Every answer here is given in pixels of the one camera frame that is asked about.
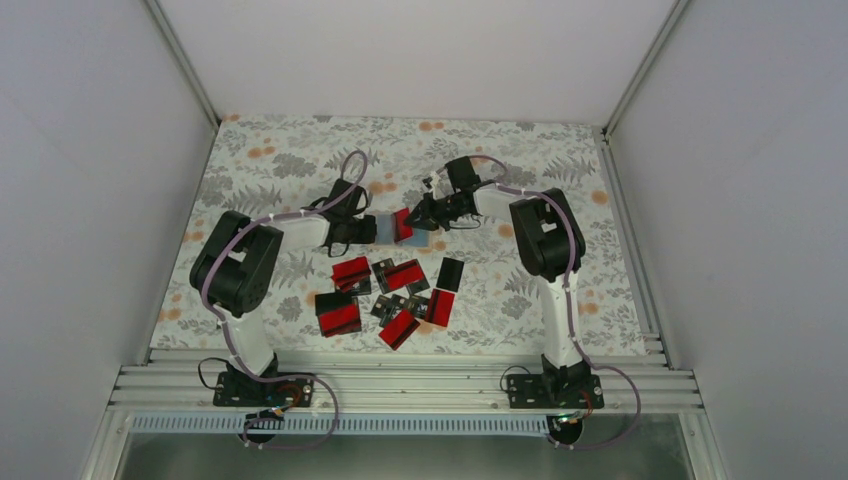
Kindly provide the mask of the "beige leather card holder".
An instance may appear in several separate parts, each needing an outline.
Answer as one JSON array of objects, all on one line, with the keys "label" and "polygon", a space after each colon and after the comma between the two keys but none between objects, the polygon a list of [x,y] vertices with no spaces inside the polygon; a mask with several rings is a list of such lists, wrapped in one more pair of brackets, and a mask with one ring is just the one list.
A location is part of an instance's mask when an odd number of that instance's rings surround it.
[{"label": "beige leather card holder", "polygon": [[403,223],[405,214],[380,212],[374,215],[376,222],[375,248],[429,248],[430,232],[416,229]]}]

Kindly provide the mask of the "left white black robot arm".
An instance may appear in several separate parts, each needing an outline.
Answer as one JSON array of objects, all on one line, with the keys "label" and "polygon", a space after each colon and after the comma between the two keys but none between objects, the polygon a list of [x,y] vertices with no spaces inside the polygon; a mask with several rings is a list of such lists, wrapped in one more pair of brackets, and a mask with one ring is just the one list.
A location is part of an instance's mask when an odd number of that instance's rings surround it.
[{"label": "left white black robot arm", "polygon": [[214,226],[189,281],[217,317],[230,353],[228,363],[242,373],[238,390],[252,404],[266,404],[278,391],[278,377],[271,372],[276,354],[257,312],[278,256],[335,244],[374,243],[376,220],[364,213],[369,206],[362,186],[338,179],[328,196],[299,210],[255,219],[228,210]]}]

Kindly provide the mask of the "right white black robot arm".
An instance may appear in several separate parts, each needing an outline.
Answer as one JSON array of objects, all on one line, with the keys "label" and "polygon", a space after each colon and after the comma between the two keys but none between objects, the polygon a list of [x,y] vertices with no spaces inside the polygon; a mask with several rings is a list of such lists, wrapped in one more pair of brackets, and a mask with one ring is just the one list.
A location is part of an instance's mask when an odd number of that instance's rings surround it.
[{"label": "right white black robot arm", "polygon": [[521,263],[535,278],[542,301],[541,391],[552,406],[567,406],[578,397],[580,381],[591,375],[591,366],[580,345],[576,300],[586,243],[563,192],[484,181],[470,156],[446,163],[422,183],[422,199],[405,221],[413,228],[447,231],[452,222],[466,216],[511,224]]}]

